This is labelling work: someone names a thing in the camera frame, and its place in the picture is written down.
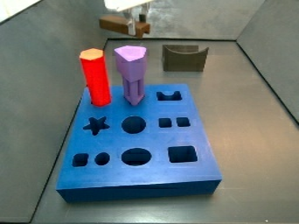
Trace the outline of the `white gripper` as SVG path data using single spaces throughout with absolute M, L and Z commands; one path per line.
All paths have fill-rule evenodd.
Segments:
M 137 35 L 137 21 L 133 14 L 133 8 L 142 5 L 142 11 L 139 13 L 139 22 L 146 23 L 147 13 L 150 9 L 150 3 L 154 0 L 105 0 L 105 5 L 111 11 L 125 11 L 125 17 L 127 21 L 129 34 Z

